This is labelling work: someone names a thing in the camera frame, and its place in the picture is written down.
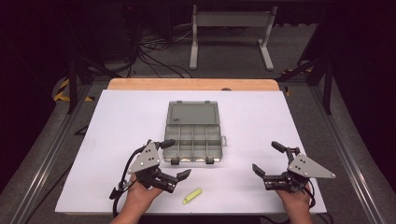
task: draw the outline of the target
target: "gray floor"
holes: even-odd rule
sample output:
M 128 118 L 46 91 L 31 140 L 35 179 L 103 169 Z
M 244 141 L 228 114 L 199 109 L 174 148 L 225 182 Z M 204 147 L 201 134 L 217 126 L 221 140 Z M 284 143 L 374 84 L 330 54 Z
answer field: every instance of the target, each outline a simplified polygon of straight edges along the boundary
M 315 25 L 284 26 L 273 29 L 268 44 L 275 67 L 272 72 L 265 70 L 256 43 L 257 39 L 261 38 L 262 30 L 247 29 L 240 35 L 232 35 L 223 30 L 204 30 L 200 32 L 198 69 L 190 71 L 191 77 L 278 77 L 283 70 L 295 67 L 314 29 Z M 191 42 L 186 39 L 169 49 L 154 51 L 150 55 L 162 63 L 188 68 L 190 47 Z M 166 68 L 155 66 L 155 69 L 161 77 L 177 77 L 174 72 Z M 187 76 L 182 70 L 177 69 L 177 71 L 182 73 L 183 76 Z M 134 77 L 156 77 L 149 66 L 139 61 L 136 61 L 133 65 L 131 74 Z M 366 216 L 361 205 L 359 194 L 352 185 L 351 177 L 339 156 L 332 132 L 325 121 L 325 117 L 320 112 L 320 105 L 316 102 L 312 93 L 313 91 L 321 91 L 321 84 L 317 88 L 307 87 L 302 82 L 303 79 L 304 76 L 301 75 L 291 82 L 282 84 L 280 88 L 284 90 L 285 85 L 290 88 L 290 96 L 285 94 L 285 97 L 307 155 L 337 174 L 335 179 L 322 179 L 319 182 L 327 209 L 333 216 L 334 223 L 370 223 L 370 219 Z M 39 202 L 50 191 L 59 176 L 73 162 L 83 140 L 83 136 L 74 135 L 74 133 L 90 123 L 97 100 L 101 91 L 107 87 L 107 83 L 107 77 L 97 77 L 91 85 L 88 96 L 94 96 L 96 99 L 94 102 L 82 103 L 65 135 L 64 142 L 60 145 L 59 155 L 55 158 L 56 161 L 53 166 L 50 167 L 49 175 L 44 176 L 44 185 L 33 203 Z M 335 121 L 346 147 L 353 155 L 381 216 L 387 223 L 392 223 L 394 222 L 392 220 L 396 220 L 396 213 L 393 208 L 396 204 L 395 194 L 361 141 L 336 89 L 336 83 L 333 86 L 331 118 Z M 57 91 L 58 88 L 58 85 L 55 86 L 54 91 Z M 40 169 L 47 153 L 53 147 L 54 141 L 59 137 L 59 130 L 68 117 L 67 110 L 67 102 L 57 102 L 43 132 L 37 138 L 20 169 L 0 195 L 0 223 L 10 223 L 19 209 L 30 184 L 35 179 L 35 174 Z M 55 213 L 54 208 L 62 192 L 64 181 L 65 177 L 38 207 L 29 223 L 108 223 L 111 220 L 111 215 L 68 216 Z M 277 221 L 285 219 L 285 216 L 271 217 Z M 323 223 L 317 216 L 314 216 L 314 220 L 316 223 Z

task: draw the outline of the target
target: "white table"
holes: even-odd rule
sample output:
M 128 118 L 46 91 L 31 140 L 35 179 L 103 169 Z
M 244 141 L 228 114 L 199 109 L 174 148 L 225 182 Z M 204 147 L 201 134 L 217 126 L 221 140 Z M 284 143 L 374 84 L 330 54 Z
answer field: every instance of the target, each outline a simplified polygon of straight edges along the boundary
M 111 91 L 102 93 L 92 121 L 64 185 L 55 211 L 67 214 L 110 214 L 108 196 L 132 153 L 148 139 L 164 138 L 169 101 L 217 101 L 221 134 L 227 137 L 219 163 L 180 163 L 162 160 L 164 173 L 176 175 L 192 168 L 174 193 L 162 193 L 147 214 L 261 215 L 284 213 L 276 193 L 265 190 L 252 163 L 268 175 L 286 171 L 288 159 L 271 147 L 277 141 L 304 153 L 281 91 Z M 317 205 L 311 213 L 326 212 L 317 182 Z M 183 205 L 193 190 L 203 193 Z M 125 195 L 120 199 L 119 208 Z

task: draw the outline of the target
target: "green tube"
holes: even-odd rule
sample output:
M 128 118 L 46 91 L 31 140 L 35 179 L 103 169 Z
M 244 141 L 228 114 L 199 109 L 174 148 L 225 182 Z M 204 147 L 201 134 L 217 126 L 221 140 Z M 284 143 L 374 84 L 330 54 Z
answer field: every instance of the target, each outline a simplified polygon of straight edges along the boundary
M 195 191 L 193 191 L 191 194 L 187 195 L 187 197 L 183 199 L 183 204 L 189 203 L 192 199 L 194 199 L 196 196 L 200 195 L 201 193 L 202 193 L 201 189 L 196 189 Z

